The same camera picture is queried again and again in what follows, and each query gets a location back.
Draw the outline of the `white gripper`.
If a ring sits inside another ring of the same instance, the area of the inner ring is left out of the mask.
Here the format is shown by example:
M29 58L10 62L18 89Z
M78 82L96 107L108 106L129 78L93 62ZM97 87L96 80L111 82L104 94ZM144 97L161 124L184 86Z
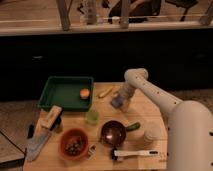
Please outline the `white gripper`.
M121 101L121 102L124 102L121 106L121 111L122 112L127 112L130 104L131 104L131 98L133 97L135 93L135 88L130 85L129 83L125 82L118 90L114 91L112 93L112 98L115 98L118 96L118 99Z

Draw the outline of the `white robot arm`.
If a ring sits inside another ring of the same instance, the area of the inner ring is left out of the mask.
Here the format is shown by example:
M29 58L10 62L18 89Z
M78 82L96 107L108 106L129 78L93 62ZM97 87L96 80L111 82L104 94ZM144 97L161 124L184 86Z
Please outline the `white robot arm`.
M143 92L168 117L167 171L213 171L213 113L202 103L181 100L148 81L144 68L128 69L118 99L120 108L135 90Z

